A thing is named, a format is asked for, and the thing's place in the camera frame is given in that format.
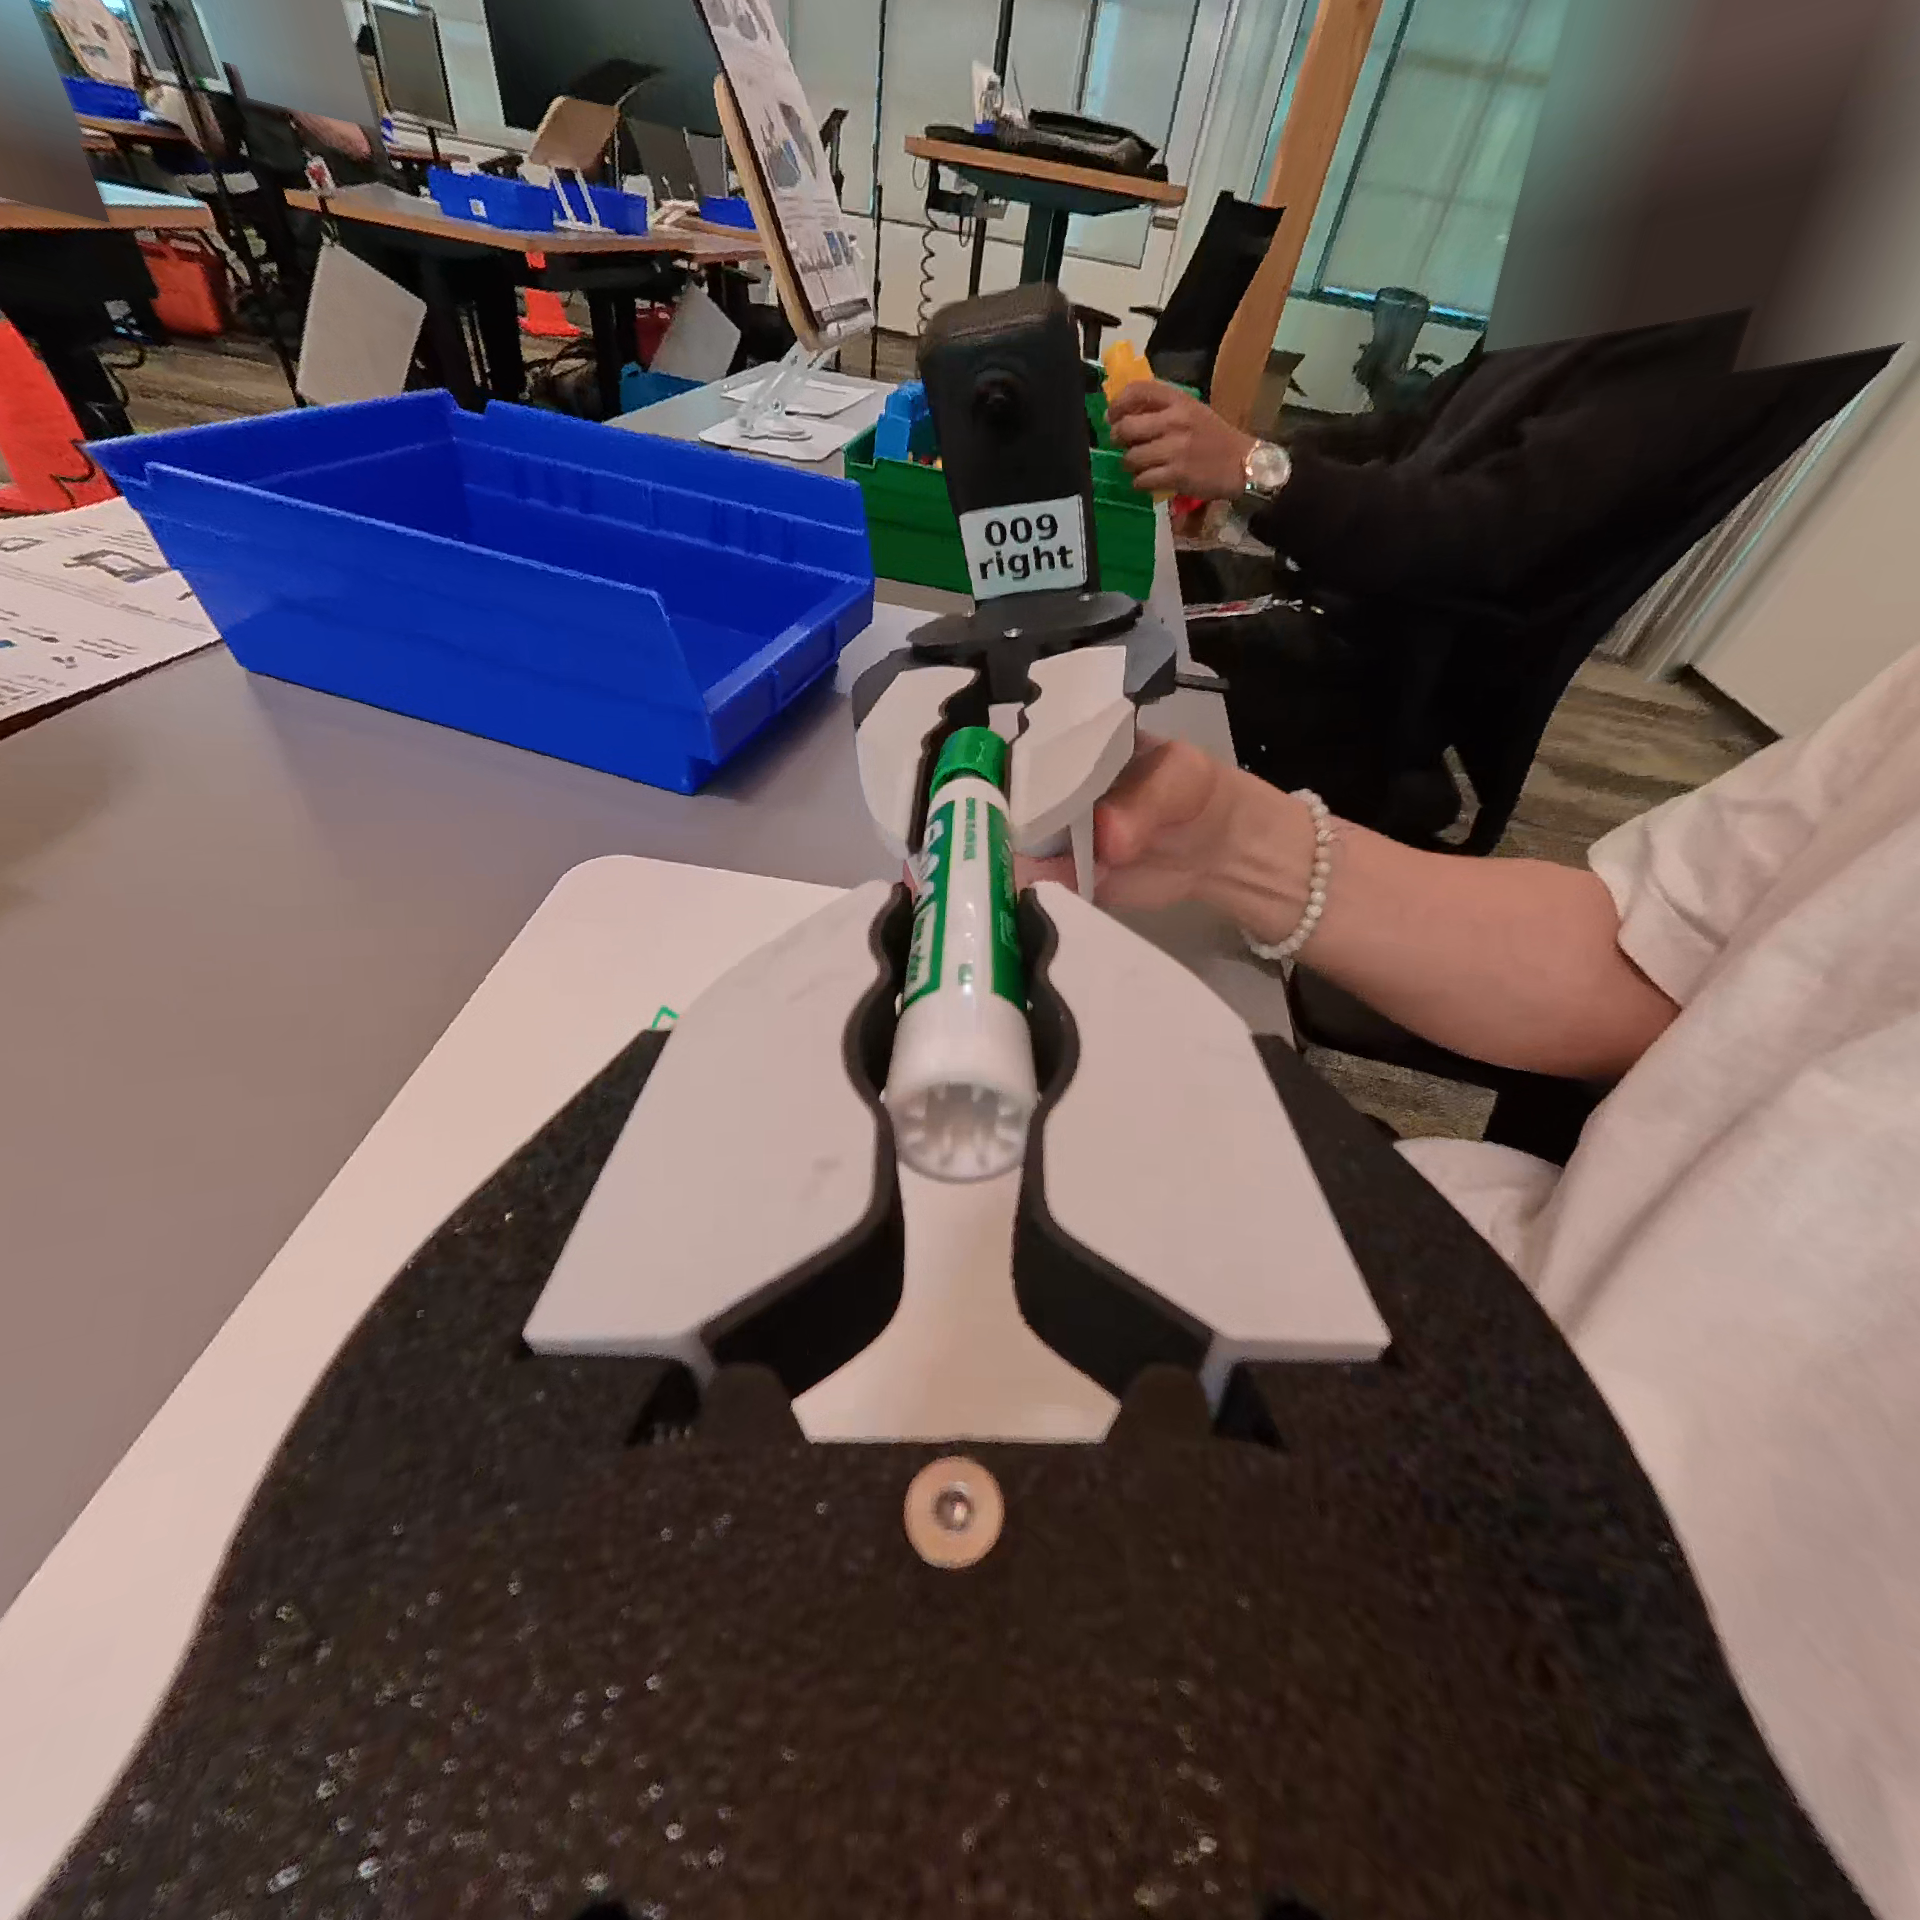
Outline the printed instruction sheet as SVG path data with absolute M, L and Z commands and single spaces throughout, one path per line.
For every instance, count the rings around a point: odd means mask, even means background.
M 184 575 L 122 497 L 5 517 L 5 726 L 216 642 Z

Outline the orange storage crate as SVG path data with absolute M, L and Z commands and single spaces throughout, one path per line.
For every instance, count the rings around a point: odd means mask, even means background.
M 151 310 L 168 334 L 222 337 L 231 319 L 229 274 L 216 246 L 186 231 L 144 231 L 137 248 L 152 284 Z

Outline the white whiteboard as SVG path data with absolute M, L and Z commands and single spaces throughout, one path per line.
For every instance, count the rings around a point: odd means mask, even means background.
M 5 1670 L 172 1668 L 333 1352 L 465 1196 L 655 1017 L 838 888 L 607 855 L 565 873 L 5 1610 Z

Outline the black bag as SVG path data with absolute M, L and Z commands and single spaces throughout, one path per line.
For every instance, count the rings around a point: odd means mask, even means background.
M 1149 138 L 1077 112 L 999 112 L 966 126 L 928 124 L 922 137 L 1118 176 L 1165 178 Z

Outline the display board on stand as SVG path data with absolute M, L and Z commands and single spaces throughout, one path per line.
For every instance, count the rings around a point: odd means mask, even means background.
M 873 271 L 832 181 L 821 118 L 769 5 L 702 2 L 716 54 L 712 102 L 726 156 L 745 188 L 792 344 L 757 373 L 712 446 L 816 464 L 852 438 L 846 413 L 813 410 L 828 362 L 878 325 Z

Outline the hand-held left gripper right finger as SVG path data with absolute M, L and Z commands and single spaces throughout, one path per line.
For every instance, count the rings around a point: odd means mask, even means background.
M 1113 1400 L 1161 1368 L 1210 1413 L 1245 1365 L 1383 1357 L 1386 1326 L 1249 1025 L 1060 881 L 1022 893 L 1020 930 L 1033 1335 Z

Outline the person's right forearm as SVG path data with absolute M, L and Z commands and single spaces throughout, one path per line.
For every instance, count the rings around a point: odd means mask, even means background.
M 1342 822 L 1311 834 L 1301 919 L 1316 913 L 1294 965 L 1417 1039 L 1608 1081 L 1678 1020 L 1591 871 L 1421 853 Z

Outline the large black screen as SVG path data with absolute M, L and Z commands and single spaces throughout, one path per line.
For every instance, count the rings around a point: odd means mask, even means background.
M 570 96 L 717 135 L 712 39 L 694 2 L 485 2 L 501 121 L 534 130 Z

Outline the person's right hand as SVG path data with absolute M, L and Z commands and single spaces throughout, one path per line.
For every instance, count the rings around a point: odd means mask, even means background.
M 1141 735 L 1095 806 L 1095 900 L 1201 905 L 1279 944 L 1305 910 L 1311 818 L 1296 798 L 1189 741 Z

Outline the grey leaning panel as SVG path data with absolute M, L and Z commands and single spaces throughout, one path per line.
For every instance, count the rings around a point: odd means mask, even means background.
M 309 405 L 407 390 L 425 301 L 340 241 L 325 241 L 304 310 L 294 390 Z

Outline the blue plastic bin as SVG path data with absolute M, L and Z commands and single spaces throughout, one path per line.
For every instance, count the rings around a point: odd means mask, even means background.
M 846 477 L 444 390 L 103 441 L 254 674 L 692 796 L 873 618 Z

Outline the computer monitor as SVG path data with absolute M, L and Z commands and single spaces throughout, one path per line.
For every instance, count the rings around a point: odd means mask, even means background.
M 457 132 L 436 10 L 415 2 L 365 2 L 362 13 L 385 117 L 431 132 Z

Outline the blue storage bin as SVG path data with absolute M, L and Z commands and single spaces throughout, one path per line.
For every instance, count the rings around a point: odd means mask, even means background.
M 440 214 L 495 231 L 576 231 L 631 238 L 648 232 L 645 196 L 592 182 L 565 167 L 534 181 L 434 164 L 425 172 L 425 190 Z

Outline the green plastic bin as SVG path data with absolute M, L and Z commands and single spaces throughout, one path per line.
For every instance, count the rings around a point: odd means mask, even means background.
M 1100 581 L 1108 589 L 1145 601 L 1157 581 L 1167 517 L 1133 484 L 1092 408 L 1095 548 Z M 868 426 L 844 452 L 846 477 L 861 488 L 878 577 L 937 592 L 969 594 L 965 544 L 944 474 L 928 464 L 881 460 L 878 430 Z

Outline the wooden office desk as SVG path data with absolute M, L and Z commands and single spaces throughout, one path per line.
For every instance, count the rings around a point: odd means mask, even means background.
M 448 285 L 448 268 L 498 257 L 498 277 L 513 287 L 581 292 L 590 309 L 594 392 L 600 416 L 617 416 L 620 376 L 638 344 L 638 298 L 671 296 L 688 278 L 765 262 L 753 231 L 704 221 L 648 232 L 592 225 L 512 231 L 448 214 L 431 198 L 410 198 L 376 182 L 332 194 L 292 190 L 285 200 L 318 213 L 335 236 L 372 231 L 381 246 L 418 262 L 425 330 L 444 362 L 444 386 L 473 410 L 488 400 L 518 397 L 520 384 L 501 374 L 485 334 L 463 321 L 463 301 Z

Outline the wooden post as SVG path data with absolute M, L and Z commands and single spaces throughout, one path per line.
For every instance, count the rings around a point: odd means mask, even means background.
M 1209 386 L 1209 405 L 1237 430 L 1245 430 L 1255 416 L 1266 358 L 1381 9 L 1381 2 L 1320 2 L 1313 10 L 1263 191 L 1269 204 L 1281 207 L 1281 216 L 1220 337 Z

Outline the wooden standing desk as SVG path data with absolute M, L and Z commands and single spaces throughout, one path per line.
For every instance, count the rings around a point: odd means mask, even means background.
M 905 137 L 903 156 L 928 167 L 933 196 L 938 194 L 938 173 L 952 173 L 972 184 L 977 204 L 1008 200 L 1026 207 L 1020 284 L 1057 284 L 1068 229 L 1077 216 L 1152 207 L 1157 216 L 1174 218 L 1176 207 L 1186 204 L 1186 188 L 1165 178 L 1036 160 L 928 132 Z

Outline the green whiteboard marker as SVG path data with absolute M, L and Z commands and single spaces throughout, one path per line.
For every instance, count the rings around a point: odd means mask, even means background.
M 944 1184 L 1024 1158 L 1040 1103 L 1015 856 L 1000 790 L 952 776 L 930 798 L 894 1053 L 881 1087 L 903 1165 Z

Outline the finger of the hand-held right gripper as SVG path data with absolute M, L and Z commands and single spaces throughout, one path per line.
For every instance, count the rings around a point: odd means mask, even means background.
M 1022 856 L 1092 856 L 1095 806 L 1136 751 L 1122 644 L 1084 644 L 1026 669 L 1008 818 Z
M 977 662 L 888 654 L 854 678 L 857 783 L 888 856 L 921 848 L 933 764 L 951 730 L 982 726 L 986 711 Z

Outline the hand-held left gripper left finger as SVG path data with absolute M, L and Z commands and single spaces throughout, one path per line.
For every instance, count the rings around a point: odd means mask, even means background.
M 863 1352 L 905 1290 L 880 1089 L 909 898 L 868 881 L 753 949 L 662 1039 L 522 1344 L 753 1365 L 797 1399 Z

